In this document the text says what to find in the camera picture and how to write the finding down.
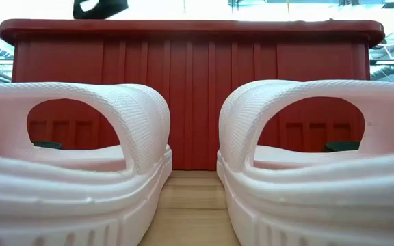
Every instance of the wooden floor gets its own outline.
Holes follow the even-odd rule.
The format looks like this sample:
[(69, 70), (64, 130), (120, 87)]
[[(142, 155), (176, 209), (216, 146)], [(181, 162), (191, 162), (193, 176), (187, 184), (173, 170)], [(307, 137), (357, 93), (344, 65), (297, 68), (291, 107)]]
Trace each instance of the wooden floor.
[(236, 246), (224, 187), (215, 172), (173, 171), (140, 246)]

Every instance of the textured strap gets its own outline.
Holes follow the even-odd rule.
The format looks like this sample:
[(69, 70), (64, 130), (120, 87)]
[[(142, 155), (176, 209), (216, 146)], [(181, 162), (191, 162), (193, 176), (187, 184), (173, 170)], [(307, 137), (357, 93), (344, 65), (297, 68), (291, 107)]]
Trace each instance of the textured strap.
[(311, 82), (257, 81), (233, 93), (220, 116), (220, 151), (236, 172), (244, 168), (265, 124), (286, 106), (304, 98), (343, 98), (363, 113), (366, 129), (360, 151), (394, 151), (394, 83), (327, 80)]
[(144, 85), (0, 85), (0, 144), (4, 138), (0, 149), (30, 148), (25, 127), (29, 111), (38, 103), (63, 98), (86, 103), (109, 120), (127, 165), (134, 165), (137, 173), (145, 174), (163, 156), (170, 128), (168, 106), (155, 90)]

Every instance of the white slide sandal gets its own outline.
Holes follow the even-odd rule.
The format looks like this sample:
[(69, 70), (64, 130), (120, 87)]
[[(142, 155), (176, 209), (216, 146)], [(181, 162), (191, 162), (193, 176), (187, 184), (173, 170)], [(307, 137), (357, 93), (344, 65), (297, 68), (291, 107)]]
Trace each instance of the white slide sandal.
[[(52, 99), (86, 103), (120, 146), (34, 147), (29, 111)], [(0, 85), (0, 246), (136, 246), (172, 170), (166, 101), (144, 85)]]
[[(265, 124), (304, 98), (342, 98), (365, 118), (359, 150), (258, 146)], [(223, 104), (217, 172), (243, 246), (394, 245), (394, 83), (255, 81)]]

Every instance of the dark green object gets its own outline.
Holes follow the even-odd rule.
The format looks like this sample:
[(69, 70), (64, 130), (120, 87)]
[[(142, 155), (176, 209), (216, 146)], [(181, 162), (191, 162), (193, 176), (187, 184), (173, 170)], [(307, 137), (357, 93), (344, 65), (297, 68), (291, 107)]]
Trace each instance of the dark green object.
[(54, 142), (47, 142), (47, 141), (33, 141), (32, 143), (36, 147), (55, 148), (55, 149), (58, 149), (58, 150), (62, 149), (62, 144), (61, 143), (54, 143)]
[(324, 152), (338, 152), (338, 151), (348, 151), (357, 150), (360, 148), (359, 141), (340, 141), (331, 142), (325, 145)]

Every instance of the red plastic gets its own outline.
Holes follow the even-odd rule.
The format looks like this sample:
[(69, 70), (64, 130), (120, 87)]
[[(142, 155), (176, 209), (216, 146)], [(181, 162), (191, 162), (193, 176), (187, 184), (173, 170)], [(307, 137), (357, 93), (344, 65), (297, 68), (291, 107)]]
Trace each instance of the red plastic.
[[(254, 23), (202, 20), (7, 20), (15, 45), (13, 82), (141, 83), (171, 112), (175, 169), (215, 169), (218, 116), (238, 86), (259, 79), (369, 79), (367, 51), (380, 23)], [(317, 152), (327, 141), (357, 140), (363, 117), (338, 98), (309, 98), (267, 124), (260, 144)], [(56, 100), (28, 118), (32, 140), (92, 149), (118, 144), (109, 122), (81, 102)]]

